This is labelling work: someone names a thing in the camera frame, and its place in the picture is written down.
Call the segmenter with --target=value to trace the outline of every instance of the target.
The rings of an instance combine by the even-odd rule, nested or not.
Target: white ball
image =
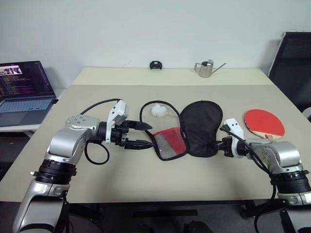
[[[167,108],[165,106],[161,106],[160,104],[156,103],[151,108],[151,114],[154,117],[165,117],[167,115]]]

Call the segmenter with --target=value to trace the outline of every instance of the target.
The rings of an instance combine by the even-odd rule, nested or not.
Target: red ping pong paddle
[[[252,109],[246,112],[244,122],[254,134],[274,140],[285,134],[282,122],[272,113],[261,109]]]

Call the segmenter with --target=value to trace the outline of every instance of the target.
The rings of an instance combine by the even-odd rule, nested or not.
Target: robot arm
[[[226,120],[220,129],[244,140],[242,128],[233,118]],[[221,142],[217,142],[214,147],[224,150],[227,157],[253,159],[252,152],[240,139],[228,136]],[[271,208],[271,211],[285,207],[281,217],[291,222],[291,232],[310,227],[308,218],[311,216],[311,187],[306,177],[309,172],[303,169],[298,149],[290,142],[275,142],[267,139],[244,141],[267,165],[270,183],[277,187],[277,196],[281,201],[278,201],[276,208]]]
[[[114,142],[125,149],[141,150],[150,148],[152,143],[130,141],[130,128],[151,129],[146,123],[126,120],[128,107],[120,100],[110,111],[108,122],[85,115],[70,117],[60,131],[52,138],[44,161],[29,185],[13,224],[13,232],[62,232],[69,215],[66,195],[76,165],[87,142]]]

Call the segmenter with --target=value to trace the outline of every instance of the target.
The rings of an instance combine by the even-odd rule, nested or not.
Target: laptop keyboard
[[[51,101],[52,99],[4,102],[0,105],[0,113],[46,110]]]

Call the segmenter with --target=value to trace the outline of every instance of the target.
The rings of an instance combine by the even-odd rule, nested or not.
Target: laptop screen
[[[4,99],[55,96],[39,61],[0,64],[0,95]]]

